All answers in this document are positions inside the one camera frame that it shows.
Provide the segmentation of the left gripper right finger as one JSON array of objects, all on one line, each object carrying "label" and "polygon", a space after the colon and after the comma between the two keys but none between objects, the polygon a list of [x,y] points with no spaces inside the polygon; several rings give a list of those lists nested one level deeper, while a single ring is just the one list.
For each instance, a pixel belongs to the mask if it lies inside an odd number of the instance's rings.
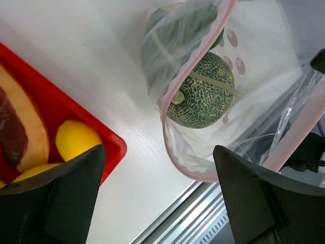
[{"label": "left gripper right finger", "polygon": [[324,243],[324,189],[213,151],[235,243]]}]

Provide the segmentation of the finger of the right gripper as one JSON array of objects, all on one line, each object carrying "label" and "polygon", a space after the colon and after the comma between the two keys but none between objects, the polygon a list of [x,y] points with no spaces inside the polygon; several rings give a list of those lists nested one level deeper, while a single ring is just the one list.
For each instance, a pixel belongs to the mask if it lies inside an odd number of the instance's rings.
[{"label": "finger of the right gripper", "polygon": [[310,61],[312,69],[325,74],[325,49],[321,49],[315,57]]}]

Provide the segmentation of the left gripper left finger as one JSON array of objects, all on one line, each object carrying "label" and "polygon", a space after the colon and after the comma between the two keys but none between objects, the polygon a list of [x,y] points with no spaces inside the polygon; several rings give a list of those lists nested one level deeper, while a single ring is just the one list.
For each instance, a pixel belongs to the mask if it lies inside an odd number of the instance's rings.
[{"label": "left gripper left finger", "polygon": [[1,188],[1,243],[86,243],[105,160],[97,145]]}]

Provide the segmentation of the yellow mango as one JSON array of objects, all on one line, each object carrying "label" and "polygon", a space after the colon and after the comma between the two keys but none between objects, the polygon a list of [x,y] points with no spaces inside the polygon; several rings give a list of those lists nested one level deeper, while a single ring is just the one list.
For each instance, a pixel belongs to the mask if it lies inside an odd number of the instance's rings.
[{"label": "yellow mango", "polygon": [[45,172],[45,171],[47,171],[49,169],[52,169],[54,167],[57,167],[59,165],[61,165],[61,163],[45,164],[45,165],[40,165],[40,166],[34,167],[32,169],[29,169],[29,170],[25,171],[21,175],[19,175],[14,181],[12,181],[12,183],[19,182],[19,181],[22,181],[24,179],[33,177],[35,175],[43,173],[43,172]]}]

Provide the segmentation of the clear zip top bag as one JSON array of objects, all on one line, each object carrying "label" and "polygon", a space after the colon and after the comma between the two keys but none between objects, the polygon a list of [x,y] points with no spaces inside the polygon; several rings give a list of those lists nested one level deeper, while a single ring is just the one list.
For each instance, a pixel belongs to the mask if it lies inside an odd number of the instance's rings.
[{"label": "clear zip top bag", "polygon": [[141,46],[166,151],[217,182],[223,145],[279,171],[324,115],[324,1],[182,1],[148,14]]}]

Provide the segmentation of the netted green melon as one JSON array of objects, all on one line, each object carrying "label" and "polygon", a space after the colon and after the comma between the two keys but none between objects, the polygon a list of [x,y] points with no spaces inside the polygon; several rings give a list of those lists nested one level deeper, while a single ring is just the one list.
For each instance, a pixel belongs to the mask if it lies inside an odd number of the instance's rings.
[{"label": "netted green melon", "polygon": [[228,111],[234,97],[242,95],[235,89],[230,67],[220,56],[208,51],[175,93],[167,117],[181,126],[203,129]]}]

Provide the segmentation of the green avocado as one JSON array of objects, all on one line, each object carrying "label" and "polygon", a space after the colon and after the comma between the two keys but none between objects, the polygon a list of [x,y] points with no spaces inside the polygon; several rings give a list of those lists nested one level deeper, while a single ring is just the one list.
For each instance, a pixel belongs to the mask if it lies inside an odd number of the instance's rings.
[{"label": "green avocado", "polygon": [[171,81],[178,74],[171,60],[185,64],[217,18],[211,1],[182,2],[158,8],[149,17],[141,47],[141,64],[148,87]]}]

